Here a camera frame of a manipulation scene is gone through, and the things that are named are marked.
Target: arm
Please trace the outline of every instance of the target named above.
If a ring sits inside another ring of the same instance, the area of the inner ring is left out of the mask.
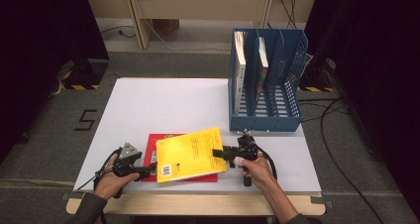
[[[114,155],[110,159],[108,166],[111,167],[116,159],[117,155]],[[115,196],[121,188],[138,177],[139,174],[136,172],[123,177],[118,177],[113,172],[103,174],[95,188],[95,192],[85,193],[83,195],[76,214],[65,222],[65,224],[94,223],[108,203],[108,199]]]
[[[247,168],[242,175],[250,175],[253,178],[253,184],[262,191],[262,195],[280,223],[309,223],[306,218],[299,215],[283,189],[278,185],[263,156],[259,156],[253,162],[235,158],[235,164]]]

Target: barcode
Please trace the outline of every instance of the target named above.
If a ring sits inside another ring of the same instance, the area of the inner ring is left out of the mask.
[[[161,175],[162,176],[170,176],[171,174],[172,174],[172,171],[170,169],[170,166],[161,167]]]

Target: yellow black tape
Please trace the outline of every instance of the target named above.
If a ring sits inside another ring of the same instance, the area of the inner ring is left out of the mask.
[[[65,74],[64,78],[61,81],[62,88],[73,89],[73,90],[85,90],[85,89],[98,89],[99,87],[99,84],[87,84],[89,83],[88,81],[83,81],[83,82],[86,82],[86,84],[71,84],[71,82],[69,81],[70,75],[71,75],[71,71]]]
[[[65,89],[85,90],[85,89],[98,89],[99,85],[80,85],[80,84],[64,84]]]
[[[332,87],[305,87],[305,86],[299,86],[298,91],[304,91],[304,92],[333,92]]]

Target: black curtain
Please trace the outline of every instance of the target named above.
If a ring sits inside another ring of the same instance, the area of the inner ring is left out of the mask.
[[[87,0],[0,0],[0,162],[69,60],[109,59]]]
[[[333,1],[338,5],[334,16],[347,23],[329,20],[323,32],[322,25],[308,22],[308,38],[316,38],[312,49],[336,62],[343,95],[369,147],[386,163],[420,220],[420,0]],[[311,16],[324,12],[314,5]]]

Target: yellow book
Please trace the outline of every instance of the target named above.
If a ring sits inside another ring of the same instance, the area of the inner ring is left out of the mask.
[[[182,180],[226,171],[226,161],[213,157],[223,150],[219,128],[157,141],[157,182]]]

